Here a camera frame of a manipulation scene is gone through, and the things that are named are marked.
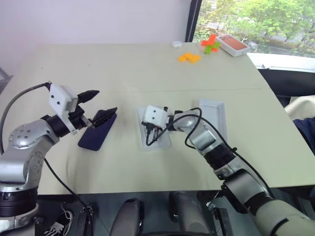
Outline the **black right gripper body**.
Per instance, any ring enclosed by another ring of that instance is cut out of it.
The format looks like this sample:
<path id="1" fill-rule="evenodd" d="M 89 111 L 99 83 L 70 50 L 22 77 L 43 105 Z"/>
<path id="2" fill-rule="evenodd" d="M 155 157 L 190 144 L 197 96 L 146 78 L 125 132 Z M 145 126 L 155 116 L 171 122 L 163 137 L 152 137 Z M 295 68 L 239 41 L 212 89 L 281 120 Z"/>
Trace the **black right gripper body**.
<path id="1" fill-rule="evenodd" d="M 142 122 L 141 122 L 141 125 L 143 125 L 144 127 L 145 127 L 146 125 L 150 125 L 150 126 L 151 126 L 151 131 L 153 131 L 154 128 L 160 128 L 160 130 L 162 131 L 162 128 L 161 128 L 161 127 L 156 126 L 156 125 L 154 125 L 154 124 L 152 124 L 152 123 L 149 123 L 149 122 L 144 122 L 144 121 L 142 121 Z"/>

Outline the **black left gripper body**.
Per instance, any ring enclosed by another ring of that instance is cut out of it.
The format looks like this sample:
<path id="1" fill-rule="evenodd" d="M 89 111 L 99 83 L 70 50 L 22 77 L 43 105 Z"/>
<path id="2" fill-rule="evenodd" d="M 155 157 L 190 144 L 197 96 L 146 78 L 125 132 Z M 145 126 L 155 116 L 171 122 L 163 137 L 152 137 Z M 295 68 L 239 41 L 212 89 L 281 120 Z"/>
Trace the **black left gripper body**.
<path id="1" fill-rule="evenodd" d="M 75 111 L 69 113 L 69 120 L 76 130 L 92 126 L 92 120 L 86 118 L 84 113 L 85 111 L 80 106 L 76 106 Z"/>

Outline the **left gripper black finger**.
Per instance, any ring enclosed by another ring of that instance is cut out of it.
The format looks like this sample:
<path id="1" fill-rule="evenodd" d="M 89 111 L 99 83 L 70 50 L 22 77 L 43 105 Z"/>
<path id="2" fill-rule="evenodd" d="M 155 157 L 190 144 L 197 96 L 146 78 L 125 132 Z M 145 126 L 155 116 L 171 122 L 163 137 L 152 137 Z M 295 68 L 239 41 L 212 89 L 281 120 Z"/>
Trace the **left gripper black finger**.
<path id="1" fill-rule="evenodd" d="M 79 105 L 81 103 L 86 103 L 86 102 L 92 100 L 98 94 L 99 94 L 98 90 L 87 90 L 85 92 L 78 94 L 77 95 L 78 96 L 77 105 Z"/>
<path id="2" fill-rule="evenodd" d="M 117 107 L 108 110 L 99 110 L 92 119 L 92 125 L 97 128 L 107 122 L 113 115 L 116 114 Z"/>

